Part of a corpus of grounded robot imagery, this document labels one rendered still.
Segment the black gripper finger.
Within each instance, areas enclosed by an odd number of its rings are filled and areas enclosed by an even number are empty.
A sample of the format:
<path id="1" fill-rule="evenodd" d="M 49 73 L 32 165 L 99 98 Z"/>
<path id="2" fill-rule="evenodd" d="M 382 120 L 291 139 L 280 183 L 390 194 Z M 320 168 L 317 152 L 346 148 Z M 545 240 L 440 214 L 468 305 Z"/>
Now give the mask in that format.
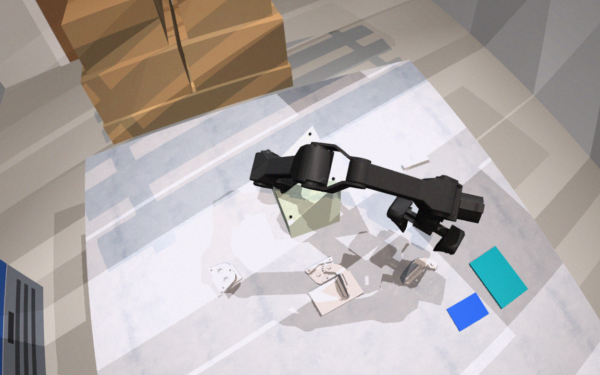
<path id="1" fill-rule="evenodd" d="M 409 207 L 409 210 L 412 210 L 412 207 Z M 391 220 L 393 221 L 393 219 L 391 219 Z M 395 223 L 402 232 L 405 232 L 408 220 L 403 218 L 402 221 L 400 221 L 400 222 L 393 221 L 393 223 Z"/>
<path id="2" fill-rule="evenodd" d="M 444 250 L 442 250 L 442 249 L 440 248 L 440 245 L 442 244 L 442 239 L 443 239 L 443 237 L 442 237 L 442 238 L 439 240 L 438 244 L 436 244 L 435 248 L 433 249 L 433 251 L 434 251 L 434 252 L 438 252 L 438 251 L 440 251 L 440 252 L 447 253 L 447 252 L 445 252 Z"/>

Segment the white flat bar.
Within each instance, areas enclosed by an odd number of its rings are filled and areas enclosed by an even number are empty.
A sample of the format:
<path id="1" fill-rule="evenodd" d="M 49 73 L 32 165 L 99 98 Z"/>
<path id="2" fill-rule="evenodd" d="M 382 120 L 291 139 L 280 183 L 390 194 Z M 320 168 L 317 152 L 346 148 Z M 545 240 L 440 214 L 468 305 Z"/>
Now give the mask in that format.
<path id="1" fill-rule="evenodd" d="M 416 159 L 414 161 L 411 161 L 409 163 L 402 164 L 402 169 L 404 171 L 406 169 L 414 168 L 415 166 L 423 165 L 428 162 L 429 162 L 429 159 L 427 158 L 427 156 L 422 157 L 422 158 Z"/>

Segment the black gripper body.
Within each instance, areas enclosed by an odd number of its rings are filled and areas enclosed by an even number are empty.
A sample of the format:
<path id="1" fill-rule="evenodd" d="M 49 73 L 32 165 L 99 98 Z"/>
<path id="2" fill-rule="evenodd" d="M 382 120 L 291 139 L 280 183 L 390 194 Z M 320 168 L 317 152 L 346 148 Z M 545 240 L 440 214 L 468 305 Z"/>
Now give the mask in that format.
<path id="1" fill-rule="evenodd" d="M 412 225 L 426 233 L 427 235 L 431 235 L 432 232 L 443 237 L 442 244 L 440 248 L 450 255 L 455 254 L 458 249 L 460 242 L 465 237 L 465 232 L 460 228 L 457 228 L 452 224 L 452 227 L 448 229 L 440 224 L 441 219 L 431 219 L 423 215 L 421 209 L 418 209 L 418 212 L 415 213 L 412 210 L 409 210 L 409 207 L 412 206 L 413 201 L 410 201 L 406 198 L 397 197 L 391 206 L 386 211 L 386 216 L 390 219 L 393 219 L 395 222 L 402 221 L 403 218 L 407 219 Z"/>

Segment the teal rectangular plate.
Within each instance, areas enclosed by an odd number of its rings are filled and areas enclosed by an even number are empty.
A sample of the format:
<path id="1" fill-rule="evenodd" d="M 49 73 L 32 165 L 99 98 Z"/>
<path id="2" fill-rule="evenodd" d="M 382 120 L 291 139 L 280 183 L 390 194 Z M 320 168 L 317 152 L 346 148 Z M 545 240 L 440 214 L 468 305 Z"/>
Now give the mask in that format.
<path id="1" fill-rule="evenodd" d="M 501 309 L 528 289 L 496 246 L 469 265 Z"/>

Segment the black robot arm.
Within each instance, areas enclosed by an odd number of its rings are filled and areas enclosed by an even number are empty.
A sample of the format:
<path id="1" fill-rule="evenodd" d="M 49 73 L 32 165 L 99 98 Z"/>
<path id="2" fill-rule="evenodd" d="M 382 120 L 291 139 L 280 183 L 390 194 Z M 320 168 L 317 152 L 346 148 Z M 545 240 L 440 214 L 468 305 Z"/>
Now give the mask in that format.
<path id="1" fill-rule="evenodd" d="M 330 150 L 330 151 L 329 151 Z M 349 159 L 346 181 L 327 186 L 335 152 Z M 298 148 L 295 156 L 280 157 L 269 149 L 256 153 L 250 180 L 281 194 L 297 183 L 303 188 L 335 194 L 349 187 L 371 189 L 414 201 L 431 219 L 457 219 L 479 223 L 485 204 L 482 196 L 462 193 L 463 185 L 452 177 L 418 178 L 381 168 L 368 159 L 349 156 L 332 143 L 311 142 Z"/>

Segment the blue rectangular plate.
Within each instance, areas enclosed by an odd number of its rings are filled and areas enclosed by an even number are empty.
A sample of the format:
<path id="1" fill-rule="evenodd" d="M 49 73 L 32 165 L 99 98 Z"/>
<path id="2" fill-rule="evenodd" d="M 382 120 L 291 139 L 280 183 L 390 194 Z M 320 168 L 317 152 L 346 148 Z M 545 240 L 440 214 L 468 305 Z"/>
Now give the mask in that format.
<path id="1" fill-rule="evenodd" d="M 476 292 L 451 308 L 448 308 L 447 312 L 459 331 L 485 317 L 486 314 L 490 314 L 486 311 Z"/>

